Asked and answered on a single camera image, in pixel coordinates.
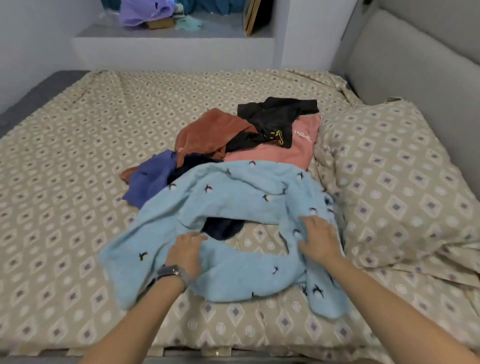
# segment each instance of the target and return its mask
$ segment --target person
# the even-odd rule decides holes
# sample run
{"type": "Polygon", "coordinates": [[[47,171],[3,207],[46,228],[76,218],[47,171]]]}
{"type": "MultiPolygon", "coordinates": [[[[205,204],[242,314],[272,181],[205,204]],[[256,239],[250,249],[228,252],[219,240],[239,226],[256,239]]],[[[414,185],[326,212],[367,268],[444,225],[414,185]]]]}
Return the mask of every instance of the person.
{"type": "MultiPolygon", "coordinates": [[[[337,280],[396,364],[480,364],[471,351],[446,331],[346,260],[336,230],[326,220],[301,219],[308,237],[307,243],[299,243],[299,249],[337,280]]],[[[205,239],[199,233],[179,236],[168,253],[166,266],[178,265],[191,279],[198,277],[200,245],[205,239]]],[[[120,323],[90,349],[81,364],[142,363],[171,305],[184,290],[183,281],[177,276],[159,279],[120,323]]]]}

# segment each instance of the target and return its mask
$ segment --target purple garment on ledge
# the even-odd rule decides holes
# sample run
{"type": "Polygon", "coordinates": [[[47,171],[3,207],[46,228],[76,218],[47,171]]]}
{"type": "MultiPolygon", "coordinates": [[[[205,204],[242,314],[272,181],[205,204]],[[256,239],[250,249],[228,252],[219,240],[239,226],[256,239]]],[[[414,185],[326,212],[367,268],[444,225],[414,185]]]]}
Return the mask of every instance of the purple garment on ledge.
{"type": "Polygon", "coordinates": [[[167,178],[177,167],[177,153],[167,149],[143,162],[130,176],[123,199],[138,208],[167,186],[167,178]]]}
{"type": "Polygon", "coordinates": [[[177,11],[174,0],[122,0],[120,24],[137,26],[144,22],[169,18],[177,11]]]}

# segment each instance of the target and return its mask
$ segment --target pink shirt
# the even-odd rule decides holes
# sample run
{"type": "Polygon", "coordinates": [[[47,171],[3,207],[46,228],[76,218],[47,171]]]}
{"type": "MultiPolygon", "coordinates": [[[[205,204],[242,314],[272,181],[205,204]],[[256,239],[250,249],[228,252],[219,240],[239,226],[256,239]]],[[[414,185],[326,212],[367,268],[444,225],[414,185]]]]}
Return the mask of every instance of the pink shirt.
{"type": "Polygon", "coordinates": [[[306,170],[313,157],[313,147],[317,141],[320,115],[300,116],[293,122],[292,148],[286,149],[270,144],[260,144],[254,149],[227,153],[225,162],[234,160],[271,160],[290,163],[306,170]]]}

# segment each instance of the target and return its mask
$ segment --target watch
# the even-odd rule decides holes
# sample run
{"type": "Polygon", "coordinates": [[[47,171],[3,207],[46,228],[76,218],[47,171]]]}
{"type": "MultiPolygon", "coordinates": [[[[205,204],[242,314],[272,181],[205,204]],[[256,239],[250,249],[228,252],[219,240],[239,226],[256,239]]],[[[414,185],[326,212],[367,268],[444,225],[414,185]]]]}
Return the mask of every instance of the watch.
{"type": "Polygon", "coordinates": [[[158,275],[157,280],[163,277],[177,276],[178,278],[181,279],[181,281],[185,285],[185,289],[187,289],[188,286],[190,286],[189,274],[185,269],[183,269],[182,267],[179,267],[178,265],[168,266],[168,267],[163,266],[158,271],[156,271],[156,273],[158,275]]]}

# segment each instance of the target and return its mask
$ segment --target patterned bedsheet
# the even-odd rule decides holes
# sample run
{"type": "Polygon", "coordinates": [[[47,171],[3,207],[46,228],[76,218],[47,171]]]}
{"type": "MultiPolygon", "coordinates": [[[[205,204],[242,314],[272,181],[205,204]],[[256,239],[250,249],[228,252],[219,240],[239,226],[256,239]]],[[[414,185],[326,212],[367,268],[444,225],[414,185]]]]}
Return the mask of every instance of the patterned bedsheet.
{"type": "MultiPolygon", "coordinates": [[[[178,131],[207,109],[235,113],[268,96],[316,98],[320,114],[360,104],[325,72],[90,73],[0,141],[0,349],[36,354],[85,348],[125,314],[96,254],[135,219],[118,174],[173,149],[178,131]]],[[[310,168],[314,178],[315,164],[310,168]]],[[[228,244],[286,255],[277,226],[247,223],[228,244]]],[[[394,270],[375,279],[413,303],[421,295],[434,319],[480,348],[480,320],[461,286],[394,270]],[[462,317],[448,316],[444,294],[462,317]]],[[[173,305],[154,346],[291,351],[320,359],[369,357],[388,363],[355,309],[337,321],[312,314],[299,287],[268,299],[215,304],[187,292],[173,305]]]]}

